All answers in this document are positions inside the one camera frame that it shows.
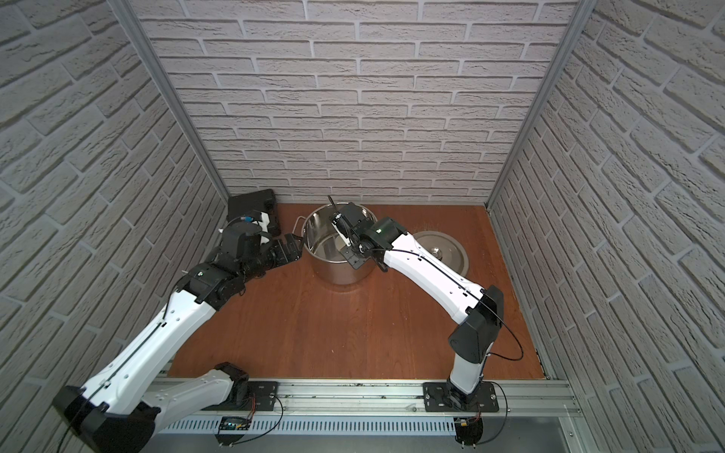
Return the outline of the stainless steel pot lid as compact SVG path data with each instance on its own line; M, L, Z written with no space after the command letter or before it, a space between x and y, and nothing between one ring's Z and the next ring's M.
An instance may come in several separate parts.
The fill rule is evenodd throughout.
M436 259L462 277L470 268L470 260L464 247L453 237L440 231L419 231L413 235Z

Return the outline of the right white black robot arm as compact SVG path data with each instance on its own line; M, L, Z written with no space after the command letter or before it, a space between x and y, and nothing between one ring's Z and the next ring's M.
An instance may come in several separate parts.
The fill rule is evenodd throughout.
M444 391L444 404L469 411L481 387L490 350L503 326L503 294L454 272L390 217L374 221L354 203L334 205L330 222L344 246L341 254L358 269L375 262L381 271L394 269L432 297L457 324L449 336L455 353Z

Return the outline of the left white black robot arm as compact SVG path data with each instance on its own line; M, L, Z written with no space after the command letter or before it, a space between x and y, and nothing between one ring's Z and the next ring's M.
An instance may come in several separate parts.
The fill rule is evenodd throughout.
M169 425L206 409L254 411L249 375L223 362L197 379L154 394L148 388L186 341L247 283L296 262L302 237L274 237L256 222L234 221L205 262L174 286L168 302L130 344L83 385L65 386L53 407L94 452L139 452Z

